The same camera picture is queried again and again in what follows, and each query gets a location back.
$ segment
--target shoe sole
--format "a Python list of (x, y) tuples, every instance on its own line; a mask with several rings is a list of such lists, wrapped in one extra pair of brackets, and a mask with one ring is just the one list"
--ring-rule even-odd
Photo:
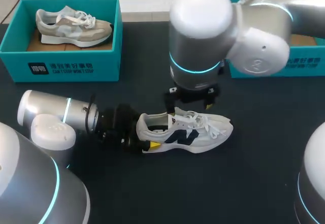
[(93, 47), (93, 46), (96, 46), (96, 45), (104, 42), (110, 36), (111, 35), (108, 35), (107, 37), (104, 37), (100, 40), (94, 40), (94, 41), (78, 41), (78, 40), (73, 40), (73, 39), (64, 38), (64, 37), (42, 35), (41, 42), (43, 44), (51, 44), (51, 45), (73, 44), (80, 48), (88, 48), (88, 47)]
[(194, 146), (189, 146), (189, 145), (184, 145), (184, 144), (161, 144), (161, 146), (159, 146), (156, 149), (149, 149), (148, 151), (142, 151), (143, 153), (161, 153), (161, 152), (166, 152), (168, 150), (171, 149), (185, 149), (191, 153), (194, 154), (198, 154), (198, 153), (203, 153), (206, 151), (209, 151), (211, 149), (214, 149), (215, 147), (223, 144), (228, 138), (226, 138), (223, 142), (221, 143), (215, 143), (215, 144), (211, 144), (211, 145), (207, 145), (207, 146), (201, 146), (201, 147), (194, 147)]

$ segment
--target shoelace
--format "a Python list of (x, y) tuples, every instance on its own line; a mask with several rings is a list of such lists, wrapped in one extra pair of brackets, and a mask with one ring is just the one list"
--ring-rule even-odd
[(93, 17), (91, 15), (87, 15), (85, 12), (82, 12), (82, 11), (77, 11), (76, 15), (78, 15), (78, 14), (80, 14), (80, 16), (77, 18), (79, 21), (72, 23), (72, 25), (84, 26), (85, 28), (95, 27), (95, 22), (96, 22), (95, 17)]
[(186, 115), (185, 117), (188, 118), (189, 119), (188, 122), (193, 123), (194, 126), (193, 127), (188, 126), (188, 128), (190, 128), (190, 129), (204, 128), (212, 139), (216, 139), (219, 134), (222, 134), (225, 136), (224, 131), (221, 131), (216, 126), (214, 126), (210, 122), (210, 120), (207, 116), (199, 114), (195, 111), (189, 111), (189, 112), (193, 113), (194, 116)]

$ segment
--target white sneaker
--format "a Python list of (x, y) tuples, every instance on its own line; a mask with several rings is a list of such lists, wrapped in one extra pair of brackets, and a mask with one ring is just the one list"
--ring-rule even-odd
[(111, 23), (65, 8), (57, 13), (41, 9), (36, 12), (36, 25), (43, 44), (74, 44), (85, 48), (102, 44), (111, 36)]
[(167, 113), (142, 114), (137, 123), (141, 141), (153, 142), (147, 152), (157, 153), (180, 148), (202, 153), (226, 141), (234, 127), (230, 119), (211, 114), (199, 114), (175, 108), (175, 116)]

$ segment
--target dark tabletop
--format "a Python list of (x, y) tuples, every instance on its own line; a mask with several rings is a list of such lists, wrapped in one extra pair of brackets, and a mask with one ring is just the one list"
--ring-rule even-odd
[[(162, 93), (173, 86), (166, 22), (124, 24), (120, 74), (116, 83), (14, 84), (0, 63), (0, 121), (27, 135), (16, 118), (28, 89), (83, 101), (95, 92), (99, 109), (131, 102), (162, 113)], [(226, 71), (220, 87), (209, 113), (230, 118), (234, 132), (214, 150), (132, 155), (79, 142), (71, 171), (88, 188), (90, 224), (297, 224), (297, 175), (309, 137), (325, 121), (325, 78), (231, 79)], [(204, 111), (202, 102), (178, 106)]]

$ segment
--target shoebox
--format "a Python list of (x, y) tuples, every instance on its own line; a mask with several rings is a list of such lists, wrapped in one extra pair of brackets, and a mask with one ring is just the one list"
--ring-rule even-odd
[[(258, 78), (239, 72), (229, 63), (232, 78)], [(291, 36), (290, 56), (285, 68), (271, 77), (325, 76), (325, 40)]]
[[(39, 41), (36, 11), (69, 6), (114, 25), (110, 43), (79, 48)], [(118, 81), (123, 23), (119, 0), (21, 0), (0, 45), (0, 58), (14, 82)]]

